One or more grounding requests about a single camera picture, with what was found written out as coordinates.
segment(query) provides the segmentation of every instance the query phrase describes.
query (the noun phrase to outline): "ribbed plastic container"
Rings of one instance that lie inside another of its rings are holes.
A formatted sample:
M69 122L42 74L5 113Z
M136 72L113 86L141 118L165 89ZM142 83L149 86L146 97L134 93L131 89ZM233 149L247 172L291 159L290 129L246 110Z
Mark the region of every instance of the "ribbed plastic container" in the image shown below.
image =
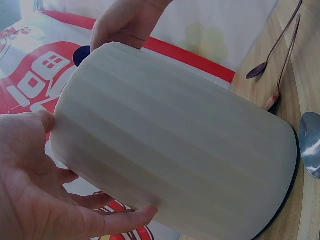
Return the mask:
M197 240L251 240L293 179L291 126L140 50L110 43L72 75L55 110L55 157L124 204Z

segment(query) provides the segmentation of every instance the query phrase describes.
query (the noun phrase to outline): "spoon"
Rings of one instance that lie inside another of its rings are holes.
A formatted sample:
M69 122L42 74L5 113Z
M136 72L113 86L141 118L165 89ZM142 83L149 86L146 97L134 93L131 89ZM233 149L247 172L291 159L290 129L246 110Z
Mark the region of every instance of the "spoon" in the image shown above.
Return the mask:
M256 68L254 68L253 70L251 70L247 75L246 75L246 79L252 79L257 77L258 75L262 74L266 68L267 65L269 63L270 57L272 56L272 53L275 51L276 47L278 46L280 40L283 38L283 36L285 35L285 33L287 32L288 28L290 27L292 21L294 20L295 16L297 15L301 5L302 5L302 1L300 0L298 6L296 7L292 17L290 18L289 22L287 23L287 25L285 26L283 32L281 33L280 37L278 38L278 40L276 41L276 43L274 44L273 48L271 49L268 57L266 58L266 61L264 63L261 63L259 66L257 66Z
M308 172L320 179L320 115L303 114L300 122L299 145L302 160Z
M295 42L296 42L296 38L297 38L297 34L298 34L298 28L299 28L299 25L300 25L300 19L301 19L301 15L298 14L297 17L296 17L296 24L295 24L295 27L294 27L294 32L293 32L293 36L292 36L292 39L291 39L291 42L290 42L290 46L289 46L289 49L288 49L288 53L286 54L286 57L285 57L285 61L283 63L283 66L282 66L282 70L281 70L281 73L280 73L280 76L279 76L279 79L278 79L278 82L276 84L276 92L275 94L270 97L268 99L268 101L262 106L262 109L270 112L272 110L273 107L275 106L278 106L278 101L280 100L280 83L281 83L281 80L283 78L283 75L284 75L284 72L285 72L285 69L287 68L287 65L288 65L288 62L290 60L290 57L291 57L291 54L292 54L292 51L294 49L294 45L295 45Z

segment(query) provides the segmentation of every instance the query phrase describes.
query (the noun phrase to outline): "red stripe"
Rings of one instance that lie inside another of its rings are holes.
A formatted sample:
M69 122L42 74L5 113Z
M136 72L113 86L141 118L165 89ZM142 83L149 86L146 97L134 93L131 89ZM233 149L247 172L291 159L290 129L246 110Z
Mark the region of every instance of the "red stripe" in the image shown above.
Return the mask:
M49 17L57 19L60 22L89 30L93 29L94 24L96 22L96 20L92 18L65 12L41 11L40 13L46 14ZM217 76L227 81L228 83L232 82L236 74L234 71L231 71L230 69L224 66L221 66L192 52L186 51L177 46L171 45L164 41L160 41L153 37L149 37L149 39L146 41L144 45L144 48L154 51L158 54L165 55L182 63L188 64L211 75Z
M164 41L160 41L153 37L149 37L144 47L146 49L157 52L158 54L165 55L169 58L178 60L182 63L200 69L208 74L217 76L229 83L232 82L232 79L236 74L234 71L231 71L230 69L225 68L224 66L216 64L192 52L186 51L182 48L171 45Z

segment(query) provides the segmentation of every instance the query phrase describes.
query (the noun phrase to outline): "wooden table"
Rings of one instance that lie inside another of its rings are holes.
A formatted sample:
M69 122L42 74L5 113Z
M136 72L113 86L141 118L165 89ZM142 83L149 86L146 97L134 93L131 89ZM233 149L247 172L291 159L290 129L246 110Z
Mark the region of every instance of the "wooden table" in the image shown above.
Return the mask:
M298 0L279 0L264 31L235 75L232 92L260 107L275 93L296 20L276 49L263 76L247 80L246 75L266 60L297 5ZM282 100L277 114L297 132L302 114L320 114L320 0L303 0L299 13L300 27L291 62L282 79ZM273 225L258 239L319 240L319 232L320 180L313 178L300 161L288 202ZM181 240L191 238L182 236Z

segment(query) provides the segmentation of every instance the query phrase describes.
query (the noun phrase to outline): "spoon handle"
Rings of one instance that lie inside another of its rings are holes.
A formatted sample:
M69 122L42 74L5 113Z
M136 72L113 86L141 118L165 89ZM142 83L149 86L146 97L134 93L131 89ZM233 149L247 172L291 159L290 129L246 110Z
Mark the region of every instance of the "spoon handle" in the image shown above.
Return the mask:
M302 5L302 1L303 1L303 0L300 0L300 1L299 1L299 4L298 4L298 6L296 7L296 9L295 9L295 11L294 11L294 13L293 13L292 17L290 18L289 22L288 22L288 23L287 23L287 25L285 26L285 28L284 28L283 32L282 32L282 33L281 33L281 35L279 36L279 38L278 38L278 40L276 41L276 43L273 45L273 48L271 49L271 51L270 51L270 53L269 53L268 57L266 58L266 62L267 62L267 63L269 62L269 59L270 59L270 57L271 57L272 53L274 52L274 50L275 50L275 49L276 49L276 47L278 46L278 44L279 44L280 40L283 38L283 36L284 36L284 35L285 35L285 33L287 32L288 28L290 27L291 23L293 22L293 20L294 20L295 16L297 15L297 13L298 13L298 11L299 11L299 9L300 9L301 5Z
M288 53L286 54L285 61L283 63L282 69L281 69L281 73L280 73L278 82L276 84L276 89L278 91L280 90L281 79L282 79L282 77L284 75L285 69L286 69L286 67L288 65L288 62L290 60L291 54L292 54L294 46L295 46L295 42L296 42L297 35L298 35L298 29L299 29L299 25L300 25L300 19L301 19L301 15L298 14L297 17L296 17L296 24L295 24L295 27L294 27L294 32L293 32L293 36L292 36L292 39L291 39L291 42L290 42Z

